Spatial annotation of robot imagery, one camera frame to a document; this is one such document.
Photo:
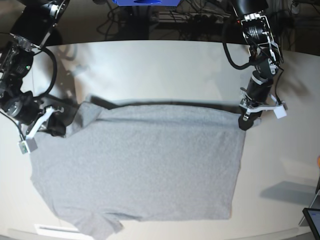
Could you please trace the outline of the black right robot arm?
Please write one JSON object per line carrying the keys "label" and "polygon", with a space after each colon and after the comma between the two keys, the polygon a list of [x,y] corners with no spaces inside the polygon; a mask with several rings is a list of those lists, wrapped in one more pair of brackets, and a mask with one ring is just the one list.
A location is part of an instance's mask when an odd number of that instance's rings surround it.
{"label": "black right robot arm", "polygon": [[[30,126],[46,113],[40,101],[46,98],[57,81],[58,63],[46,46],[56,25],[66,11],[68,0],[22,0],[24,9],[11,28],[8,41],[0,56],[0,108],[18,123]],[[47,89],[34,95],[23,92],[23,79],[30,72],[38,49],[52,61],[52,77]]]}

